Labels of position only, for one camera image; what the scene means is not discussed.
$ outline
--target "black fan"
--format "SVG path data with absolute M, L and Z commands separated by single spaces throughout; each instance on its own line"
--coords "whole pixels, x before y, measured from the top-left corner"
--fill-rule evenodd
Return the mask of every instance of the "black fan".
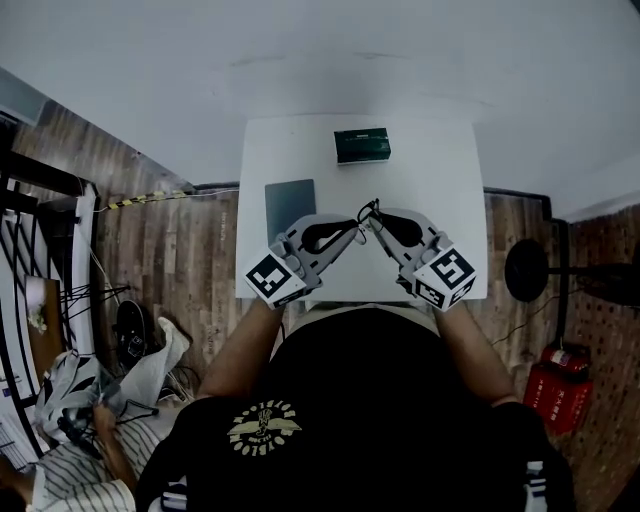
M 521 240 L 509 251 L 504 268 L 509 292 L 519 301 L 531 302 L 542 294 L 549 275 L 577 276 L 579 288 L 621 306 L 640 307 L 640 242 L 632 263 L 591 267 L 549 268 L 547 255 L 535 240 Z

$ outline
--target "white table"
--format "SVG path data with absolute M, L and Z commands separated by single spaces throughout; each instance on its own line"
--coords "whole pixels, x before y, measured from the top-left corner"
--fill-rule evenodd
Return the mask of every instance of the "white table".
M 338 167 L 334 131 L 385 127 L 391 144 L 386 163 Z M 487 296 L 487 227 L 480 164 L 469 122 L 314 115 L 249 121 L 245 134 L 238 238 L 236 296 L 255 297 L 242 271 L 267 244 L 264 187 L 311 178 L 318 213 L 355 217 L 376 197 L 381 208 L 407 208 L 447 232 L 478 272 L 466 299 Z M 398 264 L 372 235 L 352 243 L 308 297 L 317 301 L 394 302 L 410 296 L 395 284 Z

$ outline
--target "red box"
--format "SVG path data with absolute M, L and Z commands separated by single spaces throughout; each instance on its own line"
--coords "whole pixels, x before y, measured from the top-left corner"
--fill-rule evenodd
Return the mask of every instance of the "red box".
M 576 382 L 544 364 L 531 368 L 524 403 L 535 409 L 556 434 L 574 430 L 582 420 L 593 382 Z

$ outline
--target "green box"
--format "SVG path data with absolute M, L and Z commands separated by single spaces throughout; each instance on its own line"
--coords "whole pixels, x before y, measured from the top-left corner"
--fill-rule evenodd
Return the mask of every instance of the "green box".
M 338 165 L 386 162 L 391 156 L 386 128 L 333 132 L 333 135 Z

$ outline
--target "black t-shirt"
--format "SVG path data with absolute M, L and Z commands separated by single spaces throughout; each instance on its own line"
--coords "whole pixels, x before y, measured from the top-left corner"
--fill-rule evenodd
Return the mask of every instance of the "black t-shirt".
M 549 510 L 573 510 L 571 473 L 534 411 L 481 403 L 435 334 L 362 309 L 291 334 L 251 400 L 186 407 L 136 500 L 147 510 L 186 477 L 189 510 L 524 510 L 529 461 L 544 463 Z

